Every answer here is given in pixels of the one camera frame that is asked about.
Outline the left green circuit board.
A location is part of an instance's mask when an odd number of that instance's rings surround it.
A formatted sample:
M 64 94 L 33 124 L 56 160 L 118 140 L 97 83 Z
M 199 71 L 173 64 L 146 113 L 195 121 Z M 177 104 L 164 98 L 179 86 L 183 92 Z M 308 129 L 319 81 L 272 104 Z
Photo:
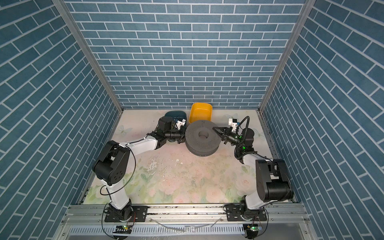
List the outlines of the left green circuit board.
M 115 230 L 113 231 L 114 236 L 125 236 L 131 234 L 133 231 L 132 225 L 121 225 L 116 226 Z

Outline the aluminium corner post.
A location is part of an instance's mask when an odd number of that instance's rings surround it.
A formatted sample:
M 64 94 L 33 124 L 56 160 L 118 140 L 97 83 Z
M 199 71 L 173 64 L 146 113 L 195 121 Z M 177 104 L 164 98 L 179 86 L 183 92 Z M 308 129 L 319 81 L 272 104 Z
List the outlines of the aluminium corner post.
M 92 69 L 96 73 L 97 77 L 99 78 L 101 84 L 106 89 L 109 97 L 111 98 L 112 102 L 114 103 L 115 107 L 119 111 L 119 113 L 122 113 L 124 111 L 124 108 L 122 107 L 121 103 L 119 102 L 116 94 L 114 93 L 111 85 L 109 84 L 108 80 L 106 79 L 106 76 L 101 69 L 99 63 L 97 62 L 94 54 L 92 53 L 92 50 L 90 49 L 86 39 L 84 38 L 83 34 L 81 33 L 81 30 L 79 29 L 74 17 L 70 13 L 65 1 L 62 0 L 52 0 L 54 6 L 58 10 L 60 16 L 63 18 L 64 22 L 68 26 L 71 34 L 75 38 L 77 44 L 79 45 L 80 49 L 84 53 L 85 57 L 87 58 L 89 64 L 91 65 Z
M 299 35 L 300 35 L 300 33 L 304 27 L 306 20 L 309 17 L 309 14 L 310 14 L 315 2 L 316 2 L 315 0 L 306 1 L 300 14 L 299 14 L 297 23 L 295 24 L 295 26 L 293 28 L 293 31 L 291 33 L 291 36 L 290 36 L 288 42 L 287 42 L 285 50 L 284 50 L 284 52 L 283 52 L 283 54 L 279 60 L 279 64 L 276 67 L 274 75 L 271 78 L 270 84 L 267 87 L 266 93 L 263 97 L 263 100 L 262 100 L 260 106 L 259 106 L 259 112 L 260 113 L 262 113 L 267 107 L 268 101 L 269 101 L 269 99 L 270 99 L 270 97 L 274 91 L 275 86 L 277 85 L 277 83 L 279 81 L 279 77 L 281 76 L 282 71 L 283 71 L 284 67 L 286 66 L 288 58 L 289 58 L 289 56 L 290 56 L 290 54 L 291 54 L 291 52 L 292 52 L 292 50 L 296 44 L 296 41 L 299 38 Z

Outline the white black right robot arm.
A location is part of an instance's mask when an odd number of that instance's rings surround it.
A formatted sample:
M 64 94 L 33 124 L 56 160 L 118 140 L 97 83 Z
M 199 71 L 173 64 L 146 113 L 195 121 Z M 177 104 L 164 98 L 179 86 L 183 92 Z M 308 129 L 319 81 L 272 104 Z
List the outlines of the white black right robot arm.
M 265 206 L 294 197 L 285 161 L 271 160 L 258 154 L 253 148 L 253 130 L 245 128 L 241 134 L 233 131 L 232 127 L 213 127 L 213 130 L 225 144 L 235 146 L 234 155 L 240 163 L 256 171 L 256 191 L 243 196 L 240 201 L 240 214 L 243 219 L 251 220 L 262 214 Z

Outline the right green circuit board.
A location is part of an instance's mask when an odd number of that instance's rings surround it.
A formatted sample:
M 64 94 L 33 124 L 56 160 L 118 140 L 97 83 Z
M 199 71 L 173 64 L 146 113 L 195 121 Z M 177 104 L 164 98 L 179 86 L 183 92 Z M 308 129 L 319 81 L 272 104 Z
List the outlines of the right green circuit board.
M 263 231 L 263 227 L 257 224 L 244 224 L 243 229 L 244 229 L 244 237 L 248 240 L 254 240 Z

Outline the grey perforated cable spool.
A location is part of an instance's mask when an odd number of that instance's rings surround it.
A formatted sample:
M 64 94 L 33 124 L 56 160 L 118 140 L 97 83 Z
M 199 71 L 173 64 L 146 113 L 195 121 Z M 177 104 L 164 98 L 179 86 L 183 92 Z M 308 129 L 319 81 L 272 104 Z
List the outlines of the grey perforated cable spool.
M 221 138 L 213 130 L 217 125 L 210 121 L 199 120 L 188 125 L 185 133 L 187 149 L 199 157 L 214 154 L 221 143 Z

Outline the dark teal plastic bin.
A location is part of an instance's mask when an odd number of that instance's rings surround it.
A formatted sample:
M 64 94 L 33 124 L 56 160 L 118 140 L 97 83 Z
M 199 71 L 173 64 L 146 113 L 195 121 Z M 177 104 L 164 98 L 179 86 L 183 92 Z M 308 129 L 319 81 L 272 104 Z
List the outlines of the dark teal plastic bin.
M 179 110 L 169 111 L 165 113 L 165 117 L 171 117 L 175 120 L 175 122 L 186 122 L 188 120 L 186 112 Z

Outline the aluminium corner post left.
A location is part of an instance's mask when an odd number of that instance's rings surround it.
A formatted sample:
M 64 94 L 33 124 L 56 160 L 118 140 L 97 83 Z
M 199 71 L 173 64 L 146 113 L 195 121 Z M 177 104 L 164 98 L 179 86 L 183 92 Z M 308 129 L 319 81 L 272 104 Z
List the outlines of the aluminium corner post left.
M 86 39 L 84 38 L 83 34 L 81 33 L 81 30 L 79 29 L 74 17 L 70 13 L 65 1 L 62 0 L 52 0 L 54 6 L 58 10 L 60 16 L 63 18 L 64 22 L 68 26 L 71 34 L 75 38 L 77 44 L 79 45 L 80 49 L 84 53 L 85 57 L 87 58 L 89 64 L 91 65 L 92 69 L 96 73 L 97 77 L 99 78 L 101 84 L 106 89 L 109 97 L 111 98 L 112 102 L 114 103 L 115 107 L 119 111 L 119 113 L 122 113 L 124 111 L 124 108 L 122 107 L 121 103 L 119 102 L 116 94 L 114 93 L 111 85 L 109 84 L 108 80 L 106 79 L 106 76 L 101 69 L 99 63 L 97 62 L 94 54 L 92 53 L 92 50 L 90 49 Z

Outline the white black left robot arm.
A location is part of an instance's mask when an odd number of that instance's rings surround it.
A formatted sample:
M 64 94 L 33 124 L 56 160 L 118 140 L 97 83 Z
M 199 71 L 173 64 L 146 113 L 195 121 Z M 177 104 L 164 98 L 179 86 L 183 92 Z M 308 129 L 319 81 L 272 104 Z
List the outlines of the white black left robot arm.
M 168 140 L 183 143 L 185 134 L 179 132 L 152 132 L 146 137 L 131 143 L 109 141 L 103 147 L 97 158 L 93 172 L 100 179 L 110 197 L 110 204 L 116 210 L 123 210 L 129 205 L 130 198 L 124 191 L 123 177 L 126 173 L 129 159 L 137 163 L 136 156 L 161 148 Z

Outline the aluminium corner post right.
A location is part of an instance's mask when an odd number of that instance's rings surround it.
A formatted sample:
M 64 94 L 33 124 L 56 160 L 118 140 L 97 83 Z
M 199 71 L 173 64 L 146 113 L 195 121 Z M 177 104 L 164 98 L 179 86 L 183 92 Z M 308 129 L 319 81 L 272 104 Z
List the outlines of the aluminium corner post right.
M 279 64 L 276 67 L 274 75 L 271 78 L 270 84 L 267 87 L 266 93 L 263 97 L 263 100 L 262 100 L 260 106 L 259 106 L 259 112 L 260 113 L 262 113 L 267 107 L 268 101 L 269 101 L 269 99 L 270 99 L 270 97 L 274 91 L 275 86 L 277 85 L 277 83 L 279 81 L 279 77 L 281 76 L 282 71 L 283 71 L 284 67 L 286 66 L 288 58 L 289 58 L 289 56 L 290 56 L 290 54 L 291 54 L 291 52 L 292 52 L 292 50 L 296 44 L 296 41 L 299 38 L 299 35 L 300 35 L 300 33 L 304 27 L 306 20 L 309 17 L 309 14 L 310 14 L 315 2 L 316 2 L 315 0 L 306 1 L 300 14 L 299 14 L 297 23 L 295 24 L 295 26 L 293 28 L 293 31 L 291 33 L 291 36 L 290 36 L 288 42 L 287 42 L 285 50 L 284 50 L 284 52 L 283 52 L 283 54 L 279 60 Z

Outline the green circuit board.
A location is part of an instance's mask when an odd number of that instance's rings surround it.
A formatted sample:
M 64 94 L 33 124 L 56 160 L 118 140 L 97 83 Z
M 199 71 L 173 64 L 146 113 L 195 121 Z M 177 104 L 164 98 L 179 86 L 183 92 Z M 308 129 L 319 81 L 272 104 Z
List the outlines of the green circuit board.
M 125 236 L 131 234 L 133 231 L 132 225 L 121 225 L 116 226 L 115 230 L 113 231 L 114 236 Z
M 244 237 L 248 240 L 254 240 L 263 231 L 263 227 L 257 224 L 244 224 L 243 229 L 244 229 Z

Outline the yellow plastic bin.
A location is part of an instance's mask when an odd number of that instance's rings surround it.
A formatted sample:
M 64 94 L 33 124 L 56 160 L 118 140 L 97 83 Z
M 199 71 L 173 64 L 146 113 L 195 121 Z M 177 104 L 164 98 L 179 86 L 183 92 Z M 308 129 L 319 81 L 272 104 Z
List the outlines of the yellow plastic bin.
M 210 121 L 212 117 L 213 106 L 208 103 L 194 103 L 191 108 L 189 123 L 199 120 Z

